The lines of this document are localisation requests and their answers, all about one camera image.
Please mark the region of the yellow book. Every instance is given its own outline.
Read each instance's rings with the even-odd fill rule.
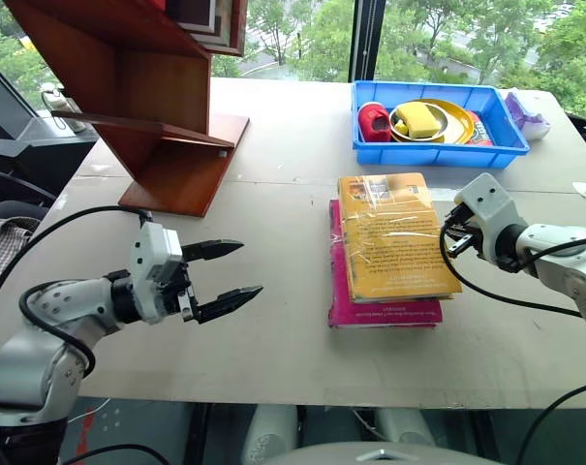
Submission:
[[[439,218],[420,173],[343,177],[338,191],[351,300],[462,292],[441,258]]]

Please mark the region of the pink book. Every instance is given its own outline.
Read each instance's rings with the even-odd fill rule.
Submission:
[[[354,303],[349,298],[346,253],[342,241],[340,203],[329,201],[331,221],[331,274],[333,303],[329,309],[329,326],[426,326],[443,320],[438,300],[386,303]]]

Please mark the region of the white table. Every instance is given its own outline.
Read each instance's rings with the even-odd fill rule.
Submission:
[[[97,346],[97,368],[84,381],[81,394],[541,408],[586,384],[586,325],[581,320],[505,305],[467,289],[443,304],[445,321],[434,329],[329,329],[327,201],[336,195],[335,179],[417,170],[433,188],[457,189],[479,170],[357,165],[348,143],[349,87],[344,84],[222,79],[215,80],[212,92],[219,109],[241,113],[238,101],[254,102],[246,111],[252,118],[249,131],[206,218],[155,214],[155,220],[178,230],[183,243],[233,238],[246,244],[223,259],[192,263],[200,300],[256,284],[264,285],[264,291],[237,312],[207,325],[184,325],[176,316],[160,325],[127,326]],[[234,95],[238,101],[231,100]],[[548,94],[541,95],[548,99]],[[298,101],[303,99],[319,106],[318,128],[300,113]],[[267,111],[268,102],[277,102],[279,112]],[[556,143],[549,143],[546,152],[536,147],[507,170],[494,173],[512,190],[530,222],[586,226],[586,200],[571,189],[574,180],[586,181],[586,146],[559,107],[551,100],[548,105],[549,119],[562,124],[549,134]],[[300,134],[307,132],[305,141],[290,141],[291,124],[301,128]],[[568,145],[572,163],[559,169],[557,163],[565,157],[560,152]],[[130,182],[98,143],[44,226],[88,206],[116,203]],[[440,213],[451,208],[450,202],[441,201],[449,192],[434,189]],[[103,224],[114,234],[104,236]],[[0,293],[0,346],[20,325],[16,300],[23,290],[45,280],[94,277],[126,267],[137,229],[138,220],[129,214],[102,213],[67,225],[39,244]],[[456,266],[489,290],[572,308],[570,300],[537,280],[504,273],[473,254],[459,258]],[[586,394],[567,406],[586,407]]]

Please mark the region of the floor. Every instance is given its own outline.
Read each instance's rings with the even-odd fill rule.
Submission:
[[[96,409],[106,399],[80,398],[75,416]],[[159,451],[171,464],[183,464],[192,404],[112,399],[90,418],[70,423],[61,451],[67,460],[78,451],[119,443],[136,443]],[[238,465],[253,405],[215,404],[206,435],[203,464]],[[371,441],[346,407],[308,407],[300,445],[346,441]],[[513,464],[520,441],[537,411],[490,411],[495,444],[501,463]],[[478,446],[471,414],[464,411],[425,411],[437,445],[476,454]],[[364,416],[371,420],[371,412]],[[150,465],[154,461],[133,450],[121,450],[91,458],[87,464]],[[532,442],[524,465],[586,465],[586,410],[553,413]]]

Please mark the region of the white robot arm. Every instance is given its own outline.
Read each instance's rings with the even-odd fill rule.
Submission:
[[[44,283],[19,302],[22,327],[0,350],[0,449],[10,463],[55,464],[92,349],[126,324],[157,324],[180,313],[205,323],[226,315],[262,287],[230,291],[199,305],[187,262],[227,255],[243,244],[212,240],[181,247],[175,231],[143,223],[128,270],[99,279]]]
[[[449,256],[455,258],[473,246],[480,258],[504,271],[522,269],[574,300],[586,322],[586,228],[528,226],[509,194],[488,173],[465,186],[454,201],[457,206],[444,226],[456,240],[447,250]],[[556,250],[536,255],[552,247]]]

